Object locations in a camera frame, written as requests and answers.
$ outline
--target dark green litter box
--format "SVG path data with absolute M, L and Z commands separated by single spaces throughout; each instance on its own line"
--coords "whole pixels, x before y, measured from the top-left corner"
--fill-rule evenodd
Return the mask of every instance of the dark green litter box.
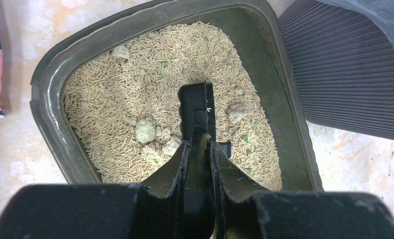
M 265 0 L 155 0 L 105 18 L 53 47 L 33 74 L 30 105 L 67 181 L 101 183 L 64 112 L 62 97 L 69 76 L 140 34 L 198 21 L 219 27 L 235 44 L 271 124 L 283 190 L 322 191 L 284 40 Z

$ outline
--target litter box rim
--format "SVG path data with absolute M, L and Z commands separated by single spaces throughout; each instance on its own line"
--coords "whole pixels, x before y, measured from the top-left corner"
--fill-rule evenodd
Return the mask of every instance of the litter box rim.
M 78 142 L 73 129 L 69 126 L 65 115 L 63 93 L 69 76 L 96 56 L 143 33 L 193 16 L 232 7 L 255 12 L 271 30 L 270 34 L 276 43 L 273 48 L 278 57 L 277 60 L 280 62 L 280 69 L 277 69 L 278 74 L 286 79 L 281 80 L 281 83 L 289 96 L 288 103 L 297 127 L 311 184 L 314 191 L 323 191 L 278 19 L 265 0 L 154 0 L 98 21 L 51 48 L 40 60 L 33 73 L 30 107 L 39 129 L 68 183 L 101 182 L 95 166 L 90 160 L 84 160 L 88 157 Z M 129 28 L 123 29 L 122 26 L 125 25 L 128 25 Z M 94 48 L 94 50 L 88 51 L 87 47 Z M 77 62 L 76 64 L 71 63 L 73 59 Z

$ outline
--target tile floor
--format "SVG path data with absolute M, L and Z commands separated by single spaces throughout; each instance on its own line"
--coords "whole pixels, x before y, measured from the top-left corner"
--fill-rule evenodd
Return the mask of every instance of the tile floor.
M 4 53 L 0 211 L 19 188 L 65 183 L 30 112 L 41 57 L 78 30 L 147 0 L 0 0 Z M 268 0 L 279 16 L 294 0 Z M 394 214 L 394 141 L 308 124 L 325 190 L 372 192 Z

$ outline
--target litter clump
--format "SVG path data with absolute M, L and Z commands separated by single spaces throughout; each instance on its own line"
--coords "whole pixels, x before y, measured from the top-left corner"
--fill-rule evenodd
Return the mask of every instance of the litter clump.
M 168 155 L 172 156 L 174 153 L 177 151 L 178 147 L 181 145 L 181 140 L 180 138 L 176 136 L 172 136 L 168 142 L 163 145 L 162 150 L 163 152 Z
M 131 125 L 131 126 L 135 126 L 135 125 L 137 124 L 137 120 L 136 120 L 136 119 L 133 119 L 133 118 L 129 118 L 129 119 L 127 120 L 127 123 L 128 123 L 129 125 Z
M 160 136 L 162 136 L 162 129 L 159 126 L 157 126 L 156 127 L 156 137 L 160 137 Z
M 115 47 L 114 50 L 112 51 L 112 56 L 114 58 L 128 59 L 130 57 L 128 47 L 126 45 L 120 45 Z
M 164 128 L 162 131 L 162 139 L 169 140 L 171 138 L 171 130 L 169 128 Z
M 240 96 L 244 93 L 244 89 L 240 86 L 237 86 L 235 87 L 235 93 Z
M 238 123 L 248 115 L 245 104 L 234 104 L 228 109 L 228 118 L 231 123 Z
M 239 135 L 239 129 L 232 126 L 231 128 L 229 128 L 229 134 L 231 135 L 231 137 L 237 137 Z
M 135 138 L 140 143 L 152 142 L 156 136 L 156 122 L 152 117 L 146 117 L 137 122 Z

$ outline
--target marble floor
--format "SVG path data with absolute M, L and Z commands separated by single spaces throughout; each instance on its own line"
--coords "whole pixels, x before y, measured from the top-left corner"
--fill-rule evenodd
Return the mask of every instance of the marble floor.
M 147 0 L 0 0 L 4 54 L 0 120 L 0 212 L 22 186 L 66 183 L 30 112 L 30 79 L 56 43 L 100 19 Z M 279 16 L 294 0 L 268 0 Z M 328 191 L 365 191 L 394 214 L 394 141 L 308 123 Z

